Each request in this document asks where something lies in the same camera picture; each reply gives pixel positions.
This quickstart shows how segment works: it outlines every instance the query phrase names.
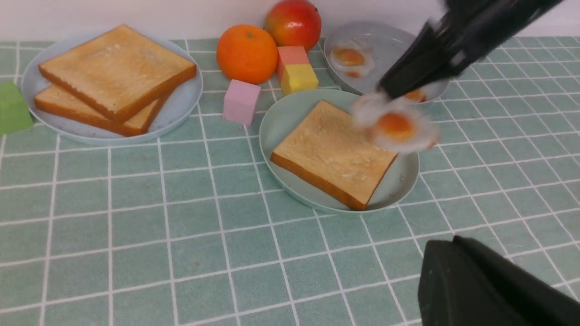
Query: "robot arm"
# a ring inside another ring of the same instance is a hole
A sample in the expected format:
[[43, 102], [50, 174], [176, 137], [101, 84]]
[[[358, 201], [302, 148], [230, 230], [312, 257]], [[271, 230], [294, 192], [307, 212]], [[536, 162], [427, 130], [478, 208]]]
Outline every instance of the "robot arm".
[[445, 0], [438, 24], [425, 23], [417, 39], [379, 81], [396, 99], [441, 79], [457, 77], [562, 0]]

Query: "fried egg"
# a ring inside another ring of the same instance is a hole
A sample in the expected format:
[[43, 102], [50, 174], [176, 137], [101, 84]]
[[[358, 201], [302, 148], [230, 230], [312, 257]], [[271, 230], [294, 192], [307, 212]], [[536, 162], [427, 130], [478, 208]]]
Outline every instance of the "fried egg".
[[384, 94], [366, 94], [353, 104], [353, 122], [385, 150], [401, 154], [427, 150], [437, 143], [440, 131], [414, 103], [406, 97], [388, 102]]
[[366, 76], [375, 69], [372, 46], [357, 38], [337, 42], [329, 54], [330, 65], [353, 78]]
[[427, 100], [427, 95], [425, 95], [422, 91], [421, 88], [415, 89], [414, 91], [407, 93], [405, 95], [405, 97], [407, 99], [419, 102], [419, 103], [423, 103]]

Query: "egg white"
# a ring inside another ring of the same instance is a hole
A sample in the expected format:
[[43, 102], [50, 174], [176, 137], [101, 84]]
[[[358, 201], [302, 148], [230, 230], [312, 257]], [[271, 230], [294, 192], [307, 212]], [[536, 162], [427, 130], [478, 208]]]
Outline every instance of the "egg white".
[[[365, 59], [364, 64], [359, 66], [347, 66], [338, 60], [334, 55], [334, 50], [336, 48], [341, 49], [355, 49], [356, 51], [360, 52]], [[329, 59], [330, 65], [337, 71], [347, 74], [349, 72], [356, 73], [359, 77], [363, 77], [368, 75], [372, 70], [375, 69], [375, 58], [374, 58], [374, 50], [372, 46], [360, 39], [352, 38], [343, 41], [337, 42], [330, 51]]]
[[377, 128], [376, 123], [379, 119], [389, 112], [407, 117], [415, 125], [415, 134], [407, 141], [400, 142], [387, 137], [380, 131], [375, 132], [372, 141], [377, 146], [391, 152], [409, 154], [427, 150], [438, 141], [439, 128], [417, 109], [412, 100], [405, 97], [388, 101], [381, 93], [363, 95], [353, 103], [353, 123], [363, 130], [374, 129]]

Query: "plate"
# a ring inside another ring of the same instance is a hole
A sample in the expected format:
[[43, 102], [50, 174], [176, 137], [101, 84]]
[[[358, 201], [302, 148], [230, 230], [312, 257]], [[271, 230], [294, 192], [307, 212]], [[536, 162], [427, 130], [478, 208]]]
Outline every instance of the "plate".
[[[328, 61], [331, 50], [338, 41], [358, 38], [367, 41], [375, 54], [375, 69], [361, 78], [353, 78], [335, 70]], [[384, 74], [403, 56], [416, 36], [389, 25], [375, 21], [353, 21], [340, 26], [330, 33], [324, 41], [324, 58], [332, 78], [343, 89], [355, 94], [367, 94], [376, 91], [376, 86]], [[427, 102], [433, 101], [445, 93], [449, 80], [425, 85], [421, 88], [427, 96]]]
[[350, 113], [352, 102], [359, 98], [342, 90], [314, 89], [283, 97], [266, 112], [260, 124], [260, 149], [275, 179], [290, 195], [304, 204], [331, 214], [361, 214], [387, 208], [402, 200], [419, 176], [417, 153], [399, 155], [371, 197], [366, 211], [352, 211], [322, 190], [270, 161], [274, 149], [290, 134], [321, 100]]
[[[32, 115], [38, 121], [47, 125], [66, 138], [97, 146], [120, 146], [144, 143], [174, 130], [183, 121], [185, 121], [187, 117], [189, 117], [194, 107], [200, 100], [201, 92], [204, 88], [204, 82], [199, 66], [195, 78], [181, 84], [173, 91], [167, 102], [165, 102], [165, 105], [163, 105], [163, 109], [161, 109], [161, 112], [159, 112], [149, 127], [149, 132], [143, 135], [133, 137], [121, 136], [104, 129], [46, 113], [36, 107], [34, 104], [34, 96], [50, 85], [50, 83], [40, 74], [38, 65], [43, 61], [58, 56], [74, 48], [75, 46], [90, 41], [91, 39], [98, 37], [105, 32], [106, 31], [80, 35], [57, 42], [34, 57], [34, 59], [24, 70], [22, 83], [20, 84], [20, 90]], [[187, 53], [187, 51], [183, 50], [173, 42], [148, 35], [142, 31], [138, 32], [142, 33], [144, 36], [150, 38], [152, 41], [163, 46], [164, 48], [175, 52], [181, 57], [195, 62], [195, 60], [189, 55], [189, 53]]]

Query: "toast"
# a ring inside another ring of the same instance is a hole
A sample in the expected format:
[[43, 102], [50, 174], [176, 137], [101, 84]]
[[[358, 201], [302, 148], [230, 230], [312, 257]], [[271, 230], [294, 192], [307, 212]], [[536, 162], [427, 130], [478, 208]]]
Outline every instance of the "toast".
[[34, 97], [34, 103], [39, 110], [44, 112], [114, 132], [121, 136], [131, 137], [147, 133], [170, 95], [171, 92], [162, 95], [123, 124], [110, 121], [66, 90], [55, 85], [51, 85], [38, 93]]
[[124, 24], [38, 69], [51, 84], [120, 124], [197, 74], [195, 63]]
[[396, 158], [366, 140], [347, 112], [320, 101], [270, 160], [354, 211], [363, 211]]

